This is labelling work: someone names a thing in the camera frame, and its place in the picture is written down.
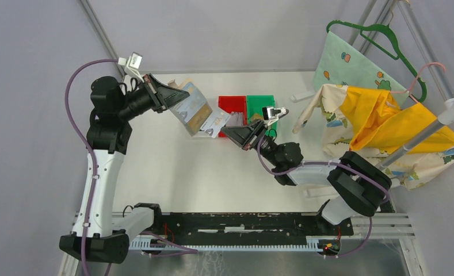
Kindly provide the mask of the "white VIP card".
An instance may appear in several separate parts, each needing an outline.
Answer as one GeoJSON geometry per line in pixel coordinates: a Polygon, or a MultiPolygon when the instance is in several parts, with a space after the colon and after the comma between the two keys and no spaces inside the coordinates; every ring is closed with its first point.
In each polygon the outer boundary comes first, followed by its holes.
{"type": "Polygon", "coordinates": [[[204,121],[200,130],[211,138],[216,138],[226,125],[231,115],[222,109],[214,108],[210,116],[204,121]]]}

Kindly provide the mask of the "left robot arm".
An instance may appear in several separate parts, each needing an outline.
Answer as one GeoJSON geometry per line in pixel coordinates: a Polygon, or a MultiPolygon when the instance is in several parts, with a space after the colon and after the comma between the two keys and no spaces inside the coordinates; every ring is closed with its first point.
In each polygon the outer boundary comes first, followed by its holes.
{"type": "Polygon", "coordinates": [[[91,84],[93,110],[83,136],[88,151],[85,191],[76,224],[59,241],[62,251],[79,260],[120,264],[133,239],[145,230],[157,234],[163,228],[158,204],[138,203],[130,214],[113,217],[117,179],[132,134],[130,121],[149,110],[165,112],[189,93],[164,85],[150,74],[134,90],[125,88],[112,76],[91,84]]]}

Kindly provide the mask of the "beige card holder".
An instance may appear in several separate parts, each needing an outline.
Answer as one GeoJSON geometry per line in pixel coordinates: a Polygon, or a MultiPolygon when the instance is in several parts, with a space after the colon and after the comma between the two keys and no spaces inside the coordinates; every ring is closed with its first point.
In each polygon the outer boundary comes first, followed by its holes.
{"type": "MultiPolygon", "coordinates": [[[[176,83],[172,80],[169,85],[173,87],[176,83]]],[[[176,87],[188,92],[189,97],[175,104],[169,110],[184,126],[190,136],[195,136],[200,132],[201,127],[213,113],[213,110],[204,94],[197,88],[191,78],[185,79],[176,87]]]]}

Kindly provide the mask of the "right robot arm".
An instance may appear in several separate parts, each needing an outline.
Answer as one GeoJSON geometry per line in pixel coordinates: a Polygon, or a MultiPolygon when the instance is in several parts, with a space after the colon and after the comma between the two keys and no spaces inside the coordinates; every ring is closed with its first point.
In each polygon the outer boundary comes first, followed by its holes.
{"type": "Polygon", "coordinates": [[[239,148],[254,150],[267,173],[283,186],[331,186],[337,196],[323,204],[315,219],[316,230],[329,235],[338,224],[355,215],[373,217],[390,198],[391,180],[353,151],[332,161],[304,160],[299,143],[277,144],[267,125],[224,126],[222,132],[239,148]]]}

